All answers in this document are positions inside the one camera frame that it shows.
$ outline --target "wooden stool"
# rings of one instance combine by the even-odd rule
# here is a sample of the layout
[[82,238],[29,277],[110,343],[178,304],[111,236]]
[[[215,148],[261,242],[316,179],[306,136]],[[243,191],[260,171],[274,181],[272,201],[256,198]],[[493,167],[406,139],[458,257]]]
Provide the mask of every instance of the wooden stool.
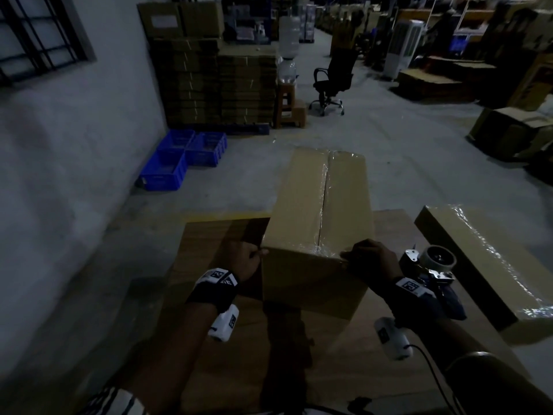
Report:
[[308,109],[305,102],[301,99],[296,99],[295,105],[292,108],[291,116],[281,117],[281,122],[293,122],[300,128],[305,128],[305,123],[308,120]]
[[291,111],[295,105],[295,86],[293,84],[279,84],[276,94],[275,117],[273,119],[274,127],[280,128],[282,122],[282,112]]

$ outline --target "window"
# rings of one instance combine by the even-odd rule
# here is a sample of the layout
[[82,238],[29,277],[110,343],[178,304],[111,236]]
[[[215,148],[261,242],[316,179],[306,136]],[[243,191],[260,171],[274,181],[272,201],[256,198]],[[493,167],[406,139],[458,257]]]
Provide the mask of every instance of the window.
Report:
[[86,59],[62,0],[0,0],[0,86]]

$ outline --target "white sensor device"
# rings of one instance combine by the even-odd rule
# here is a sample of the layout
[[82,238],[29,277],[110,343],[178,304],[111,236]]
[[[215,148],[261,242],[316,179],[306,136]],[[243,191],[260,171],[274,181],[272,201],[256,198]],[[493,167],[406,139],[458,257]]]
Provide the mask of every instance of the white sensor device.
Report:
[[217,319],[215,319],[211,328],[209,328],[208,335],[217,341],[228,341],[234,330],[234,325],[236,325],[239,313],[238,307],[231,304],[225,313],[221,313],[217,316]]
[[389,359],[401,361],[413,355],[412,348],[407,347],[410,342],[405,335],[405,330],[396,327],[393,318],[378,319],[374,322],[374,328],[377,331],[384,353]]

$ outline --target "table surface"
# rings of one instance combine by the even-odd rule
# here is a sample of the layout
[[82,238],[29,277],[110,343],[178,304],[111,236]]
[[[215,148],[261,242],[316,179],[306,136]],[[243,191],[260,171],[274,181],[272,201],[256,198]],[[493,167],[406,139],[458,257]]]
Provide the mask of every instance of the table surface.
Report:
[[[212,265],[222,241],[259,244],[268,218],[189,223],[169,277],[158,327],[175,317],[197,278]],[[399,256],[428,243],[403,210],[374,213],[376,238]],[[490,351],[526,377],[527,371],[459,282],[454,290],[468,319],[460,322]],[[436,389],[430,370],[415,350],[407,360],[389,361],[374,322],[391,312],[368,290],[351,321],[263,303],[260,274],[241,286],[234,303],[240,314],[229,342],[207,339],[186,390],[187,413],[252,412],[325,405],[359,396],[378,398]],[[410,341],[423,347],[409,332]]]

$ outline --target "office chair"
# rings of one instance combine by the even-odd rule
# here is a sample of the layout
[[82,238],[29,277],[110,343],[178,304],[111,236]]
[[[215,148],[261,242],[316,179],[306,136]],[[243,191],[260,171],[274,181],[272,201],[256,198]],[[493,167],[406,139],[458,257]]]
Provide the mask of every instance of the office chair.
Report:
[[[357,60],[357,51],[353,49],[345,48],[335,48],[332,51],[332,60],[328,69],[315,69],[313,72],[313,77],[315,78],[315,83],[313,87],[319,92],[319,99],[312,101],[309,105],[311,106],[318,102],[321,105],[321,116],[325,115],[326,108],[330,104],[335,104],[340,106],[342,109],[342,115],[344,115],[344,106],[342,101],[338,99],[338,102],[332,100],[332,97],[335,97],[338,92],[348,90],[351,87],[351,79],[353,74],[353,66]],[[323,72],[328,77],[328,80],[317,80],[317,74]]]

